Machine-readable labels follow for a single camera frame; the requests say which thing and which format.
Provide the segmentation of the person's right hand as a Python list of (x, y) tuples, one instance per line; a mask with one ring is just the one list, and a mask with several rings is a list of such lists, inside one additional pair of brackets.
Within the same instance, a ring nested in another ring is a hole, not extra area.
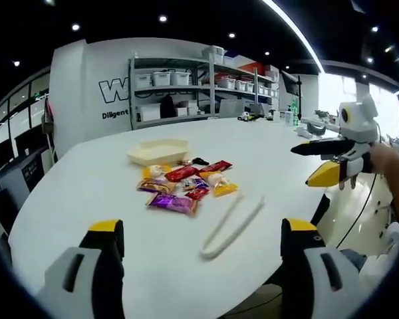
[(375, 143), (370, 149), (370, 160), (374, 173), (389, 174), (399, 170), (399, 155), (383, 143)]

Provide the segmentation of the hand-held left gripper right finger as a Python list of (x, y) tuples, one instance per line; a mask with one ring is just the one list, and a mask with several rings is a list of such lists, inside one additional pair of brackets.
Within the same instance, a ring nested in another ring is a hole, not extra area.
[(307, 221), (282, 220), (281, 258), (282, 318), (350, 318), (371, 294), (358, 269)]

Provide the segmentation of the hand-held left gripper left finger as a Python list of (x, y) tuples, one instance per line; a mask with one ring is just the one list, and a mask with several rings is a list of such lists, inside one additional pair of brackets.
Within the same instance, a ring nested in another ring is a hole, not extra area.
[(123, 221), (95, 223), (45, 271), (36, 299), (52, 318), (124, 318), (123, 258)]

